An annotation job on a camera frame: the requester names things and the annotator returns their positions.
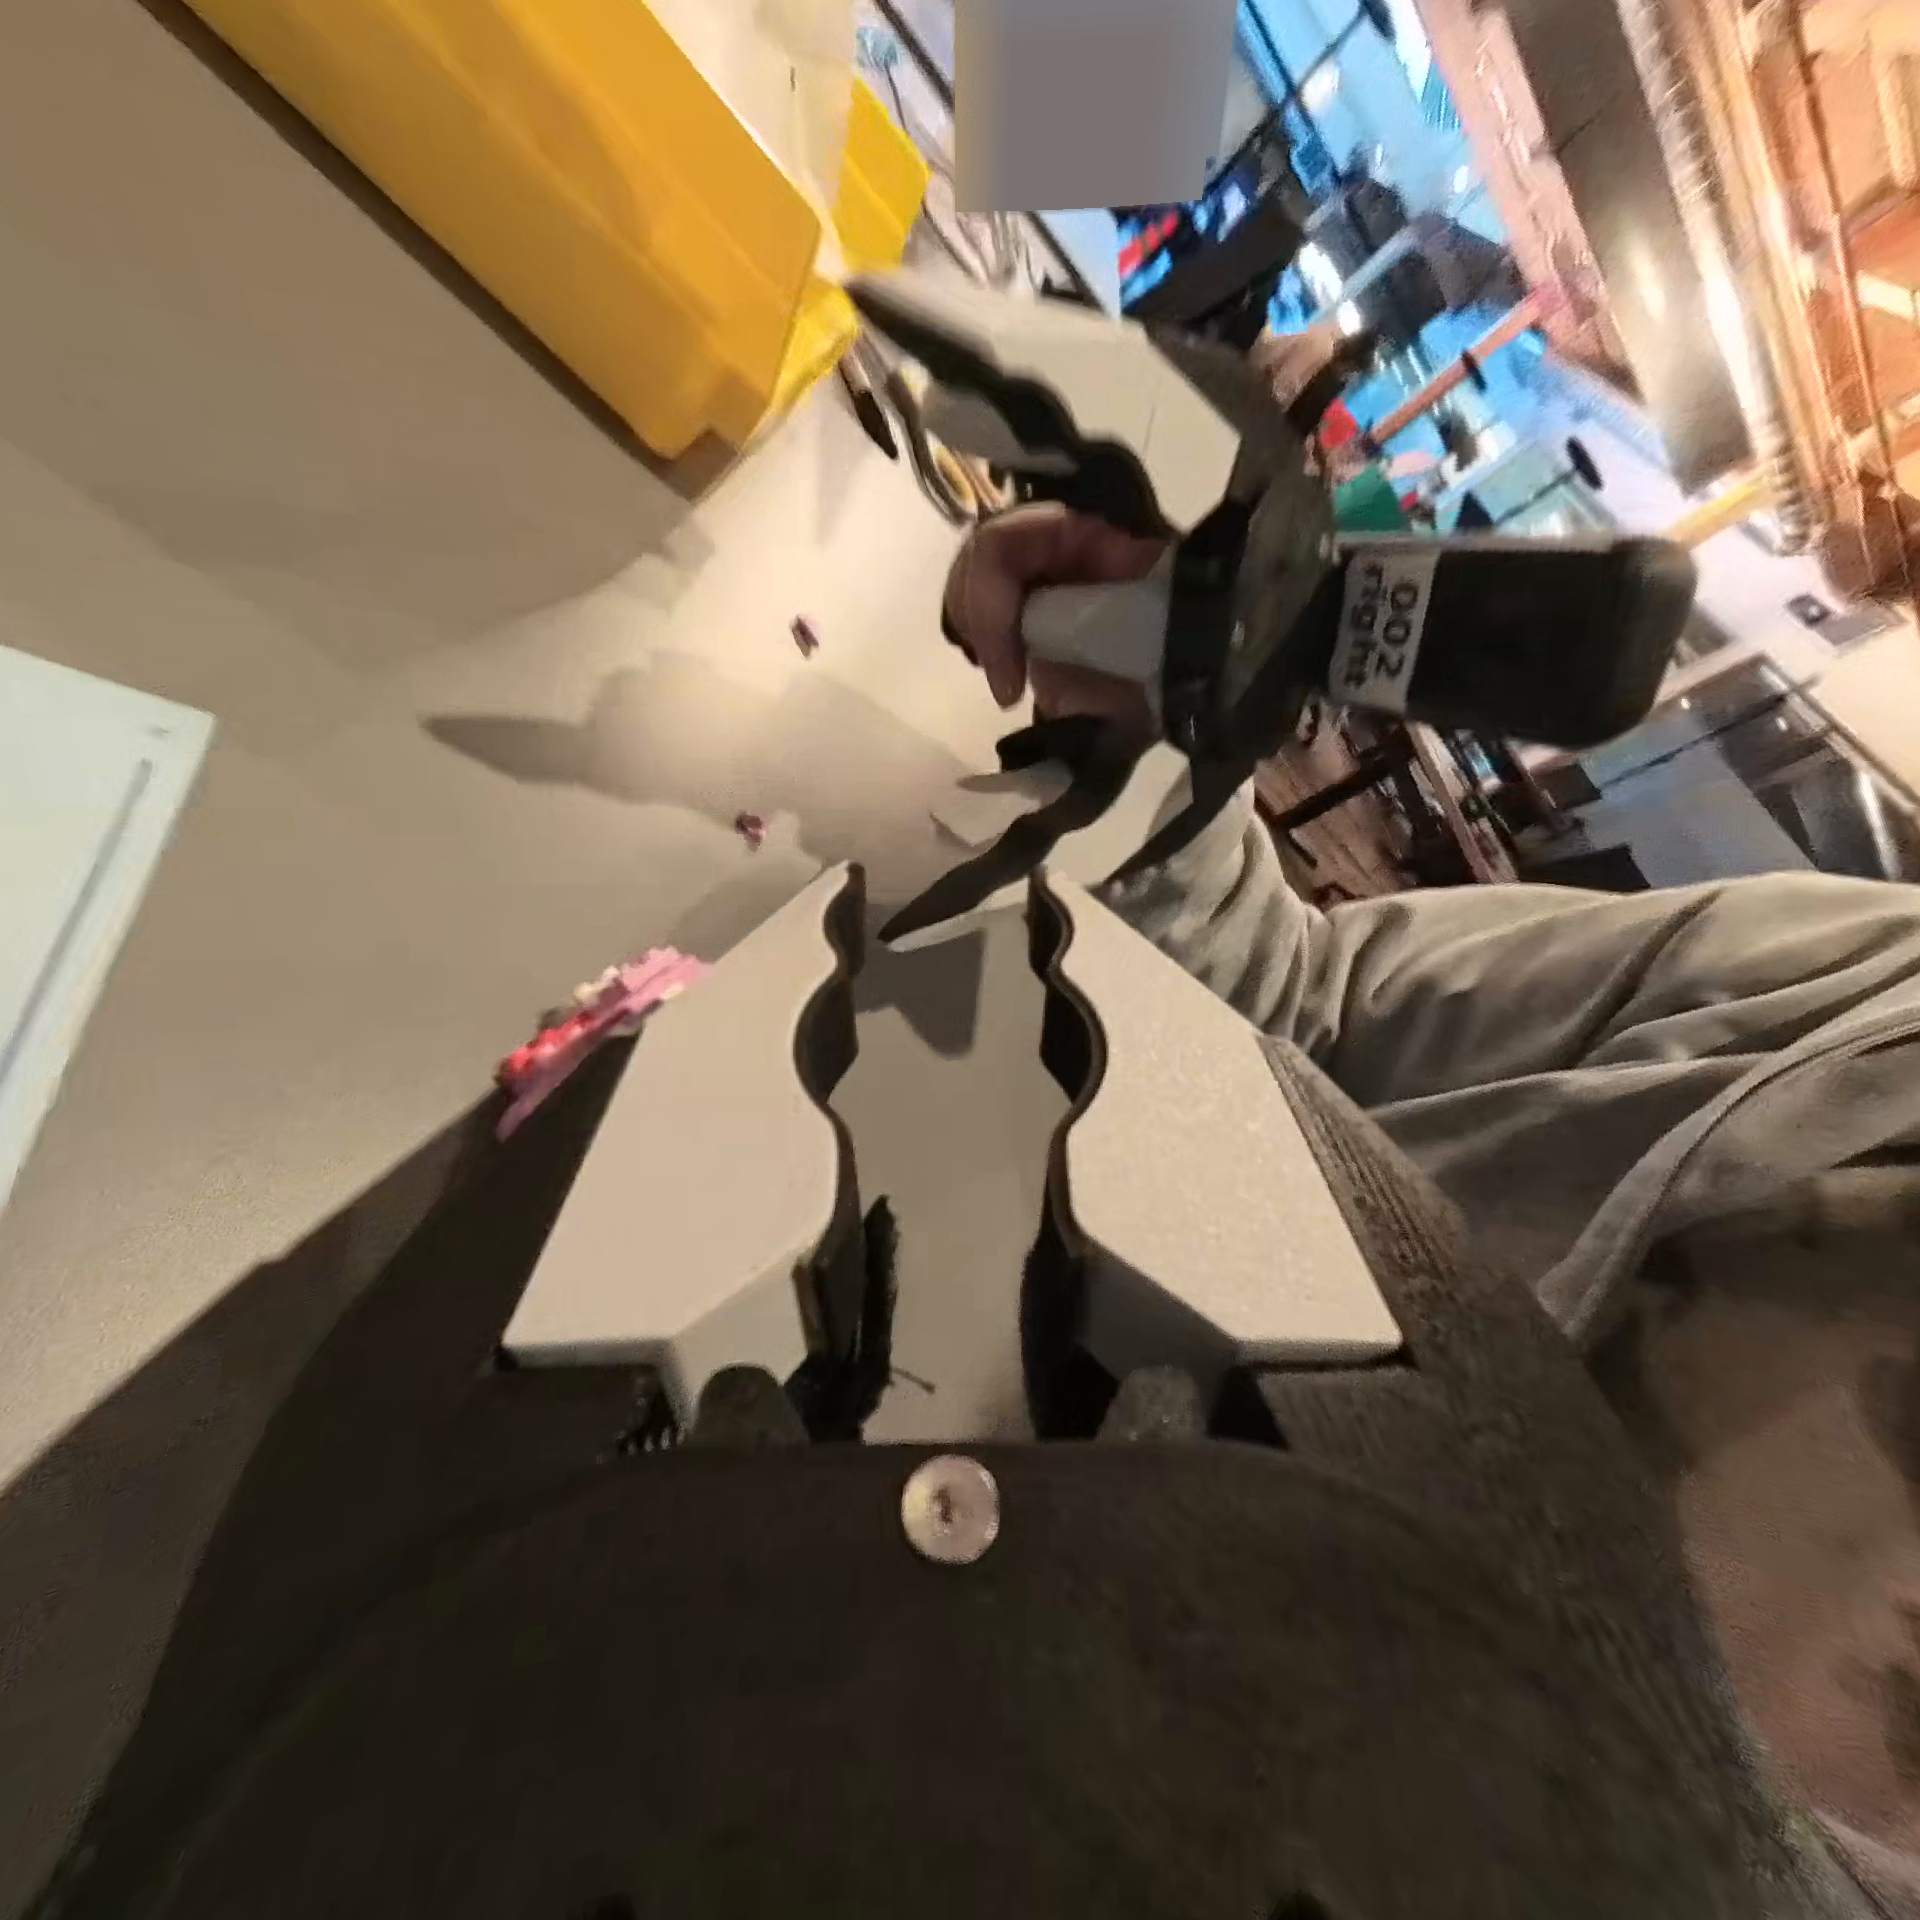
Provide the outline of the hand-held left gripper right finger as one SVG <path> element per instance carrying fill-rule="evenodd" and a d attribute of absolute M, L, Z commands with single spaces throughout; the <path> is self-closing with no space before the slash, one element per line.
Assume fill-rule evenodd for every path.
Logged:
<path fill-rule="evenodd" d="M 1044 1220 L 1069 1346 L 1106 1374 L 1393 1359 L 1404 1329 L 1267 1042 L 1077 879 L 1026 893 L 1065 1096 Z"/>

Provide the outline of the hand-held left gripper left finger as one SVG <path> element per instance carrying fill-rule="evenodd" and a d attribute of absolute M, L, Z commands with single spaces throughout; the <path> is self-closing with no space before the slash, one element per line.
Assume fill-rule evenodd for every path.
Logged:
<path fill-rule="evenodd" d="M 866 874 L 835 864 L 649 1016 L 505 1359 L 796 1375 L 853 1354 L 866 1256 L 833 1094 L 857 1058 L 864 929 Z"/>

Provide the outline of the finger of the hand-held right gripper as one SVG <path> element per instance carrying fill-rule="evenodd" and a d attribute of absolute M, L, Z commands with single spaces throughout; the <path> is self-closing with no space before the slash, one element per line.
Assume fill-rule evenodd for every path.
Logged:
<path fill-rule="evenodd" d="M 868 332 L 922 372 L 930 436 L 1127 534 L 1244 542 L 1242 429 L 1136 321 L 952 274 L 853 274 Z"/>
<path fill-rule="evenodd" d="M 1251 750 L 1189 757 L 1163 741 L 1141 748 L 1091 716 L 1023 726 L 999 742 L 994 781 L 1028 806 L 983 836 L 955 828 L 968 855 L 881 925 L 881 944 L 944 937 L 1023 900 L 1047 873 L 1092 892 L 1154 877 L 1240 808 L 1253 777 Z"/>

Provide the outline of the red and pink plate assembly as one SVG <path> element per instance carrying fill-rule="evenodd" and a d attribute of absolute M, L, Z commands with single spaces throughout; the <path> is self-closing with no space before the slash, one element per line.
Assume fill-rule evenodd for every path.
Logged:
<path fill-rule="evenodd" d="M 657 1009 L 697 988 L 709 972 L 706 959 L 667 945 L 643 950 L 580 982 L 541 1016 L 533 1038 L 500 1058 L 493 1137 L 513 1137 L 597 1048 L 639 1036 Z"/>

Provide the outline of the person's right forearm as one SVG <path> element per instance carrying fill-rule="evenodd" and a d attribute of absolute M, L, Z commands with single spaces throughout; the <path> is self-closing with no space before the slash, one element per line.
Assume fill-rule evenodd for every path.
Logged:
<path fill-rule="evenodd" d="M 1098 898 L 1369 1111 L 1515 1094 L 1804 1087 L 1916 1053 L 1909 881 L 1764 873 L 1607 896 L 1541 881 L 1312 904 L 1242 790 L 1178 855 Z"/>

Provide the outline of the person's right hand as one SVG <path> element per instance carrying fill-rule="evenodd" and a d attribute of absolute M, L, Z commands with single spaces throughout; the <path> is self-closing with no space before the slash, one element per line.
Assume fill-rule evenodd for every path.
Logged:
<path fill-rule="evenodd" d="M 1161 559 L 1141 540 L 1059 503 L 1031 503 L 980 520 L 959 545 L 941 599 L 949 644 L 983 677 L 1002 713 L 1031 703 L 1041 720 L 1095 717 L 1138 748 L 1161 737 L 1148 693 L 1073 662 L 1028 662 L 1023 637 L 1034 593 L 1075 584 L 1124 584 Z"/>

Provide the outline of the person's grey hoodie torso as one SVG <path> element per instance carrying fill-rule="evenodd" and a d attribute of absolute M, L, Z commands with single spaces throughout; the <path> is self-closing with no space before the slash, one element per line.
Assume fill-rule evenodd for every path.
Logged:
<path fill-rule="evenodd" d="M 1916 996 L 1880 998 L 1786 1047 L 1514 1071 L 1386 1102 L 1371 1117 L 1588 1348 L 1657 1240 L 1916 1148 Z"/>

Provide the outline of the shallow yellow plastic bin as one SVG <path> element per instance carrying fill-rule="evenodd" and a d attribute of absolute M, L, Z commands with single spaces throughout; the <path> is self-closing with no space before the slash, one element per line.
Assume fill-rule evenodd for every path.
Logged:
<path fill-rule="evenodd" d="M 187 8 L 666 463 L 835 370 L 928 192 L 857 4 Z"/>

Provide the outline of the open pale blue instruction booklet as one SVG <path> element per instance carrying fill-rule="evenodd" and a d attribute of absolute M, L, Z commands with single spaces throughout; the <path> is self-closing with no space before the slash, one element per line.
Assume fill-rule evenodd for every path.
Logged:
<path fill-rule="evenodd" d="M 2 649 L 2 1197 L 212 741 L 210 713 Z"/>

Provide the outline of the yellow handled scissors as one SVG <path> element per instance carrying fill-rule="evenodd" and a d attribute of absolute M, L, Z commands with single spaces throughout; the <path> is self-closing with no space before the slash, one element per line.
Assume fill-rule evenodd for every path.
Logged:
<path fill-rule="evenodd" d="M 866 336 L 853 341 L 836 374 L 861 432 L 889 461 L 909 470 L 949 526 L 976 526 L 1003 504 L 992 470 L 930 429 L 922 391 Z"/>

